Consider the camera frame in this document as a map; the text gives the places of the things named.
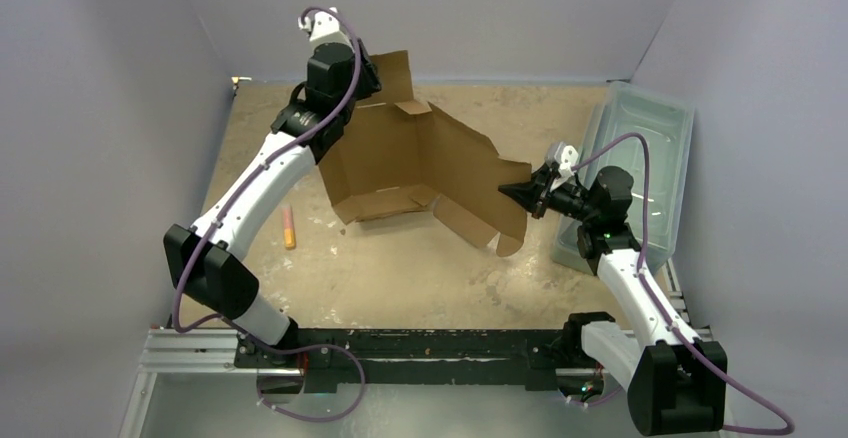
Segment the brown cardboard box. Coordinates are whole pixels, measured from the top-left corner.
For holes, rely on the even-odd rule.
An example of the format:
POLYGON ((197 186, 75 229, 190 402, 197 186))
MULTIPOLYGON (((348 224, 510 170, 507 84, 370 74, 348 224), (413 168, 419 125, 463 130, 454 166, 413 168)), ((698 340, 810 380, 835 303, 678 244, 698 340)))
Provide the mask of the brown cardboard box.
POLYGON ((470 244, 519 251, 527 213, 499 191, 526 182, 531 166, 501 157, 494 143, 413 93, 407 51, 376 55, 382 89, 357 102, 343 136, 318 168, 336 215, 364 222, 430 211, 470 244))

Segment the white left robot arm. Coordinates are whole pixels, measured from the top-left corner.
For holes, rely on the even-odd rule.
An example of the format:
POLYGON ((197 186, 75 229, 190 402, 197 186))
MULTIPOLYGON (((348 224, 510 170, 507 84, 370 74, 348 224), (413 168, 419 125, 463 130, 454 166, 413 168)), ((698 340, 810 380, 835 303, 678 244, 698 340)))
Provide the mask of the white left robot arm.
POLYGON ((381 88, 361 40, 315 46, 305 81, 248 167, 192 225, 174 224, 163 238, 175 297, 188 296, 253 336, 272 366, 297 357, 298 324, 262 297, 243 260, 284 196, 343 136, 356 102, 381 88))

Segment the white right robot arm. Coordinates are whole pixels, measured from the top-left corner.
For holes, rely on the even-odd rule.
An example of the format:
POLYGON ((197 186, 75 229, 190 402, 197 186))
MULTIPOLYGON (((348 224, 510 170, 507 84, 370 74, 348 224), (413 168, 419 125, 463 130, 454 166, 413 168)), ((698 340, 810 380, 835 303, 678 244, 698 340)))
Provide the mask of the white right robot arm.
POLYGON ((725 417, 727 368, 722 346, 705 341, 662 295, 628 222, 633 177, 606 166, 592 184, 563 177, 543 165, 527 182, 498 190, 533 217, 552 210, 579 222, 578 248, 591 272, 612 292, 630 334, 599 314, 575 315, 561 339, 576 365, 600 363, 627 395, 631 420, 644 436, 714 432, 725 417))

